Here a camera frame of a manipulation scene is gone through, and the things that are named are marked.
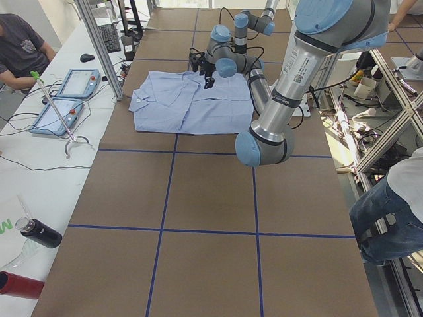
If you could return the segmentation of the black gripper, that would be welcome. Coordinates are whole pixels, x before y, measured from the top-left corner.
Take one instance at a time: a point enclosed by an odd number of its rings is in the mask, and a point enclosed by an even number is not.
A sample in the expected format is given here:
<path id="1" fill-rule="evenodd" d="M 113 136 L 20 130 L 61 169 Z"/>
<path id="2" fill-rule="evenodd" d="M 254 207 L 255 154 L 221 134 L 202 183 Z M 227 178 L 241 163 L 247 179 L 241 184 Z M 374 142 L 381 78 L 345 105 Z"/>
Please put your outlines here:
<path id="1" fill-rule="evenodd" d="M 190 48 L 189 64 L 193 72 L 200 71 L 200 75 L 204 75 L 204 89 L 212 88 L 215 83 L 215 79 L 213 78 L 215 65 L 207 61 L 206 53 Z"/>

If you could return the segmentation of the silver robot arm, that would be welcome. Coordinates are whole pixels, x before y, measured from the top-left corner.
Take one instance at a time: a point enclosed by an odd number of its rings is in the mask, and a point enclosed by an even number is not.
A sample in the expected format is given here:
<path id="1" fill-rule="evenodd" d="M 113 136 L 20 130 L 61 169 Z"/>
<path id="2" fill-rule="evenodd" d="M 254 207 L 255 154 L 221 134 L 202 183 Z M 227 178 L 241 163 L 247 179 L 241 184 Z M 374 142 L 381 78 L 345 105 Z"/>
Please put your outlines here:
<path id="1" fill-rule="evenodd" d="M 278 164 L 293 152 L 288 125 L 294 110 L 330 55 L 362 52 L 386 43 L 390 1 L 300 1 L 295 11 L 295 45 L 266 104 L 235 140 L 246 166 Z"/>
<path id="2" fill-rule="evenodd" d="M 264 64 L 260 57 L 247 55 L 249 29 L 264 35 L 274 31 L 274 17 L 277 1 L 267 1 L 258 17 L 248 10 L 242 10 L 233 17 L 234 31 L 218 24 L 211 31 L 208 46 L 204 52 L 190 48 L 189 64 L 193 72 L 204 77 L 204 88 L 212 88 L 217 73 L 222 78 L 242 74 L 250 90 L 256 112 L 261 115 L 271 95 L 270 86 L 264 76 Z"/>

